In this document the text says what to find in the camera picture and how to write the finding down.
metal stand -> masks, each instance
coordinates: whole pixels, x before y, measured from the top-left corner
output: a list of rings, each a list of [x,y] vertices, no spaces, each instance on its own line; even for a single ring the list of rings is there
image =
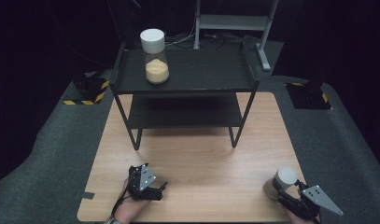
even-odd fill
[[[201,29],[228,29],[228,30],[254,30],[263,31],[261,42],[258,43],[257,52],[260,55],[262,68],[270,71],[271,66],[266,58],[264,47],[268,38],[269,31],[274,20],[279,0],[273,0],[269,16],[229,16],[229,15],[202,15],[201,0],[196,1],[196,22],[195,22],[195,42],[193,47],[199,48],[199,35]]]

yellow and black hazard tape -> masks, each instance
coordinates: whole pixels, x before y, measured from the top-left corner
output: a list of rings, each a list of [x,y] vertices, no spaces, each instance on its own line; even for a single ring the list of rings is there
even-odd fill
[[[97,105],[102,101],[103,97],[105,96],[108,83],[108,80],[103,83],[102,87],[100,88],[100,93],[96,96],[94,100],[63,99],[63,103],[65,105]]]
[[[294,86],[304,86],[303,83],[299,83],[299,82],[294,82],[291,84]],[[322,92],[321,97],[323,98],[324,103],[327,103],[329,101],[329,98],[327,98],[326,93]]]

white cylinder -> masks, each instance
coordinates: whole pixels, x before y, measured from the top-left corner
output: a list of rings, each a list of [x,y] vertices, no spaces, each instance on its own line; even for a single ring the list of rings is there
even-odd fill
[[[286,191],[286,189],[297,182],[297,179],[298,176],[294,169],[288,166],[283,166],[277,170],[273,177],[265,182],[263,189],[271,199],[277,201],[279,192],[274,188],[274,180],[280,184],[282,190]]]
[[[144,52],[156,54],[164,50],[164,32],[159,29],[147,29],[140,34]]]

wooden table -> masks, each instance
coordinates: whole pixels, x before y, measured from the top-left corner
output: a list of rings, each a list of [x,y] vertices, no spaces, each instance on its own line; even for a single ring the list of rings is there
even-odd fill
[[[237,93],[246,106],[248,93]],[[121,96],[125,107],[131,98]],[[279,203],[262,185],[279,167],[290,166],[304,181],[274,96],[258,92],[241,144],[231,145],[226,128],[146,130],[141,150],[133,150],[117,104],[112,103],[77,217],[104,221],[131,165],[149,162],[155,187],[168,181],[161,201],[152,202],[136,222],[287,221]],[[294,187],[289,193],[298,197]]]

gray mat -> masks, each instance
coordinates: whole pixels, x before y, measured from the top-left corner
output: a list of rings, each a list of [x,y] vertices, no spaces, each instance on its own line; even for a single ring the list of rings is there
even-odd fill
[[[272,66],[282,46],[267,42]],[[322,223],[380,223],[380,165],[334,89],[322,86],[332,110],[297,110],[284,83],[306,80],[272,77],[272,72],[262,71],[258,55],[253,57],[260,73],[259,91],[275,95],[306,182],[319,184],[345,212],[339,217],[322,209]],[[31,156],[0,181],[0,223],[81,223],[77,210],[112,98],[108,89],[99,105],[56,105]]]

